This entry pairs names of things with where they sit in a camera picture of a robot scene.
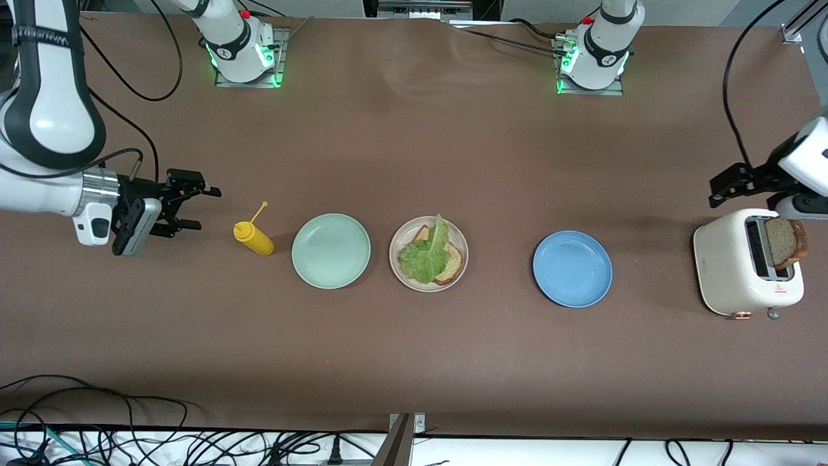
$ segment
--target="light green plate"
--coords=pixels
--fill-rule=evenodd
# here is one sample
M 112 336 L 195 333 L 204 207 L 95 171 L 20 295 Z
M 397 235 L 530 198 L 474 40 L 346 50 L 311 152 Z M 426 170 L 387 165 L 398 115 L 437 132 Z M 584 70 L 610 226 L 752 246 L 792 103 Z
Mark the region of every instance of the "light green plate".
M 365 271 L 371 259 L 368 232 L 353 218 L 324 214 L 305 223 L 293 240 L 293 268 L 308 284 L 342 288 Z

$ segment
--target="bread slice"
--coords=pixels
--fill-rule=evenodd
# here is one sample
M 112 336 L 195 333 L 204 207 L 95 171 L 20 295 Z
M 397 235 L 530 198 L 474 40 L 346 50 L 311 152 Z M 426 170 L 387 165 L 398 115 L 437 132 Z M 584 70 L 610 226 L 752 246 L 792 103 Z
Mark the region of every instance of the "bread slice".
M 451 257 L 449 258 L 449 263 L 445 265 L 443 273 L 434 278 L 434 283 L 438 285 L 451 283 L 451 280 L 455 279 L 457 274 L 460 272 L 460 267 L 463 266 L 463 254 L 460 253 L 459 249 L 451 244 L 451 241 L 445 243 L 444 249 L 449 251 Z
M 782 270 L 794 265 L 808 254 L 808 237 L 799 220 L 772 218 L 765 221 L 771 246 L 773 268 Z
M 429 233 L 431 233 L 431 229 L 424 225 L 416 233 L 416 236 L 412 241 L 428 240 Z M 457 277 L 457 274 L 460 272 L 460 268 L 463 266 L 463 253 L 461 253 L 456 246 L 451 244 L 451 241 L 445 243 L 445 248 L 443 249 L 449 251 L 451 256 L 449 258 L 449 263 L 445 266 L 445 270 L 443 270 L 443 273 L 434 278 L 434 283 L 438 285 L 451 283 L 451 280 Z
M 429 233 L 431 233 L 431 230 L 427 226 L 423 225 L 422 228 L 416 233 L 416 236 L 414 236 L 412 243 L 419 240 L 428 240 Z

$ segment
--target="brown tabletop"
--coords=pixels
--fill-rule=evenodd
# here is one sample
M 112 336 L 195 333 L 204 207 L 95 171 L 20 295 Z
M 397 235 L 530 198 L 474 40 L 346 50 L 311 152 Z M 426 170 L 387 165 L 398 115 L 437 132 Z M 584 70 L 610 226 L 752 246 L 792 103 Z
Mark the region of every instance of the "brown tabletop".
M 81 21 L 139 90 L 169 88 L 159 17 Z M 218 89 L 192 22 L 172 22 L 184 80 L 170 99 L 131 95 L 87 47 L 89 84 L 155 139 L 162 171 L 199 170 L 224 197 L 188 201 L 181 216 L 204 229 L 151 237 L 131 259 L 79 245 L 68 219 L 0 212 L 2 381 L 58 372 L 175 396 L 202 406 L 190 425 L 381 429 L 416 410 L 458 434 L 828 434 L 826 228 L 808 225 L 806 295 L 777 322 L 724 320 L 697 290 L 692 231 L 763 205 L 707 206 L 708 180 L 739 160 L 721 103 L 739 29 L 644 27 L 625 96 L 601 98 L 557 95 L 542 52 L 430 20 L 313 19 L 281 89 Z M 486 31 L 544 45 L 519 26 Z M 751 33 L 731 79 L 756 163 L 818 110 L 799 47 L 773 29 Z M 102 113 L 108 151 L 146 147 Z M 232 227 L 265 200 L 257 225 L 277 253 L 261 258 Z M 358 219 L 372 245 L 365 273 L 333 291 L 291 265 L 293 236 L 326 212 Z M 465 233 L 469 267 L 416 293 L 392 274 L 389 242 L 437 213 Z M 559 230 L 612 259 L 591 308 L 554 304 L 532 278 L 535 247 Z M 55 405 L 53 420 L 126 422 L 94 396 Z M 144 422 L 175 422 L 149 411 Z

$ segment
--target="green led light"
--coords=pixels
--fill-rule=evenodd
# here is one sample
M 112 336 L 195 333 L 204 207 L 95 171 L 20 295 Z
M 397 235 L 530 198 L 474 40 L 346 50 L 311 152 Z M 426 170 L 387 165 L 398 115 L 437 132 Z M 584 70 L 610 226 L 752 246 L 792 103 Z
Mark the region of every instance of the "green led light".
M 619 68 L 619 73 L 616 76 L 621 76 L 621 73 L 623 73 L 623 66 L 627 63 L 628 58 L 629 52 L 625 53 L 623 58 L 621 59 L 621 67 Z
M 578 50 L 578 47 L 572 47 L 571 56 L 567 56 L 567 58 L 569 58 L 569 60 L 567 60 L 565 58 L 565 59 L 563 59 L 563 62 L 561 63 L 561 70 L 565 73 L 571 73 L 572 68 L 575 66 L 575 60 L 578 59 L 578 55 L 580 55 L 580 51 Z
M 281 73 L 281 72 L 276 73 L 275 75 L 272 75 L 270 77 L 270 82 L 271 82 L 271 84 L 273 84 L 273 87 L 277 87 L 277 88 L 282 87 L 282 77 L 283 77 L 283 73 Z
M 264 52 L 266 50 L 267 48 L 262 48 L 261 46 L 256 44 L 256 53 L 258 53 L 259 55 L 259 60 L 262 61 L 263 66 L 269 67 L 271 65 L 271 62 L 273 61 L 273 56 L 269 53 L 265 56 Z
M 210 49 L 207 49 L 207 53 L 209 53 L 209 62 L 213 64 L 213 67 L 217 70 L 219 65 L 215 62 L 215 57 L 213 56 L 213 52 Z

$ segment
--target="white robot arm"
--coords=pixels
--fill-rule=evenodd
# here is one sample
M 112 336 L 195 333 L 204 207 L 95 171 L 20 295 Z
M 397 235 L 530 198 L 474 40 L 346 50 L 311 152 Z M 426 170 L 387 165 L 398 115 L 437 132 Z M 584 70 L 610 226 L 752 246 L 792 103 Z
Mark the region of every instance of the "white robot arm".
M 775 148 L 760 167 L 736 163 L 710 180 L 710 206 L 774 192 L 768 208 L 783 218 L 828 220 L 828 107 Z
M 170 0 L 207 41 L 207 50 L 221 74 L 236 83 L 256 80 L 273 68 L 273 26 L 249 12 L 240 15 L 233 0 Z
M 199 229 L 176 214 L 197 194 L 221 196 L 200 173 L 171 169 L 155 183 L 88 167 L 106 129 L 86 85 L 75 0 L 8 3 L 17 75 L 0 96 L 0 209 L 72 217 L 84 245 L 105 245 L 114 231 L 116 255 L 135 255 L 147 235 Z
M 623 72 L 629 46 L 644 22 L 644 5 L 638 0 L 604 0 L 593 22 L 566 31 L 571 42 L 561 72 L 588 90 L 611 85 Z

